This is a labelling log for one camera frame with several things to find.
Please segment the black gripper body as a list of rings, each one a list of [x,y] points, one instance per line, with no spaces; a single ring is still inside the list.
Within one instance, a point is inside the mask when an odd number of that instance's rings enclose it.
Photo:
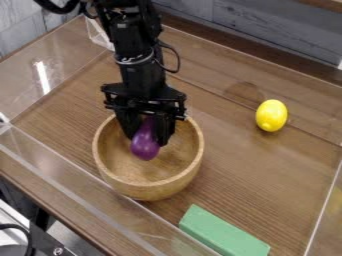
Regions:
[[[162,115],[174,120],[186,118],[187,96],[166,81],[163,60],[121,58],[116,61],[121,81],[101,86],[104,105],[120,121],[139,121],[141,115]]]

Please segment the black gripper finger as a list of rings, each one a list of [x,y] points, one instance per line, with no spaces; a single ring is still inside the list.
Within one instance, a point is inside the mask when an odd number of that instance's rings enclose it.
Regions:
[[[132,139],[141,125],[141,115],[135,111],[117,111],[116,118],[128,139]]]
[[[164,112],[158,112],[155,115],[155,135],[158,144],[166,146],[168,139],[175,133],[175,117]]]

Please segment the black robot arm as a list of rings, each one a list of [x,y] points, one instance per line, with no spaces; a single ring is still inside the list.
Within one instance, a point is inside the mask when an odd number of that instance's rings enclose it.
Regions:
[[[84,15],[100,21],[121,80],[101,86],[104,105],[115,112],[128,138],[135,136],[143,118],[155,121],[152,138],[166,146],[175,133],[175,124],[186,118],[187,96],[166,81],[171,71],[164,66],[159,39],[163,31],[160,15],[151,0],[68,0],[57,6],[51,0],[33,0],[55,14],[67,14],[80,8]]]

